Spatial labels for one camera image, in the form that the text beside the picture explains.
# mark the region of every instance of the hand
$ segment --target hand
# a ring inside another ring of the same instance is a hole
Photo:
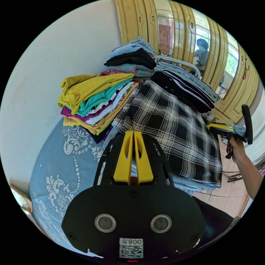
[[[233,161],[236,164],[241,163],[246,157],[244,143],[241,140],[239,139],[235,140],[235,138],[232,137],[230,141],[227,141],[226,152],[230,153],[232,151],[232,147],[233,147],[233,155],[232,155]]]

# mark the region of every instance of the mustard shirt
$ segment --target mustard shirt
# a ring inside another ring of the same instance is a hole
[[[83,101],[133,76],[133,74],[120,73],[105,76],[76,75],[65,78],[61,84],[63,92],[58,105],[61,108],[64,105],[71,108],[72,115],[75,115]]]
[[[130,91],[127,93],[127,95],[124,97],[124,99],[117,106],[117,108],[115,110],[113,110],[112,112],[110,112],[106,117],[102,118],[95,125],[90,125],[88,123],[85,123],[85,122],[81,121],[80,119],[78,119],[76,117],[71,117],[71,118],[64,117],[63,125],[64,126],[82,126],[82,127],[86,128],[86,129],[88,129],[92,134],[97,134],[98,135],[100,132],[102,132],[104,130],[104,128],[106,128],[106,126],[108,126],[114,120],[116,115],[122,110],[124,105],[129,100],[132,91],[138,85],[139,85],[138,83],[134,84],[132,86],[132,88],[130,89]]]

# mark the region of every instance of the blue bedspread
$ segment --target blue bedspread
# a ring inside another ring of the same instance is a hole
[[[55,243],[80,254],[84,253],[72,247],[61,223],[72,199],[93,186],[102,146],[82,127],[63,126],[62,119],[42,147],[30,180],[35,220]]]

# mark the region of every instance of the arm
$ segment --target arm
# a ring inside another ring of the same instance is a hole
[[[200,53],[200,50],[196,50],[195,53],[194,53],[194,57],[198,57],[199,53]]]
[[[227,144],[227,151],[231,146],[233,147],[232,159],[238,166],[249,196],[254,199],[260,188],[262,175],[247,157],[242,141],[232,137]]]

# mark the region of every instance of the handle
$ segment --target handle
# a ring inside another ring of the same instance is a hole
[[[233,136],[233,133],[232,132],[228,133],[227,140],[230,141],[230,139],[232,138],[232,136]],[[232,157],[232,155],[233,155],[233,147],[232,147],[232,151],[226,155],[226,158],[227,159],[230,159]]]
[[[248,144],[252,144],[253,143],[253,128],[252,128],[252,120],[251,120],[249,107],[247,104],[243,104],[241,108],[242,108],[242,114],[243,114],[245,125],[246,125],[246,138],[248,139]]]

